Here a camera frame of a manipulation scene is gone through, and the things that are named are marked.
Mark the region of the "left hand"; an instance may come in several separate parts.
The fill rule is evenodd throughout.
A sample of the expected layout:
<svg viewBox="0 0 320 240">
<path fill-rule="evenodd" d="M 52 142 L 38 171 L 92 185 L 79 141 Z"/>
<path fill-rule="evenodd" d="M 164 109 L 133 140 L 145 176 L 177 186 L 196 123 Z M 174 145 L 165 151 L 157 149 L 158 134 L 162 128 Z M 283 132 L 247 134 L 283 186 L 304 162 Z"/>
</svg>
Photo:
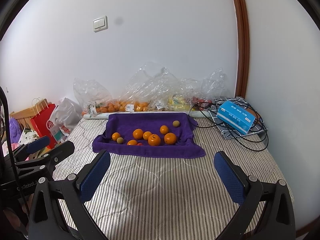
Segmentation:
<svg viewBox="0 0 320 240">
<path fill-rule="evenodd" d="M 29 197 L 24 198 L 24 200 L 15 197 L 5 199 L 4 214 L 12 227 L 24 235 L 28 234 L 29 229 L 28 211 L 30 211 Z"/>
</svg>

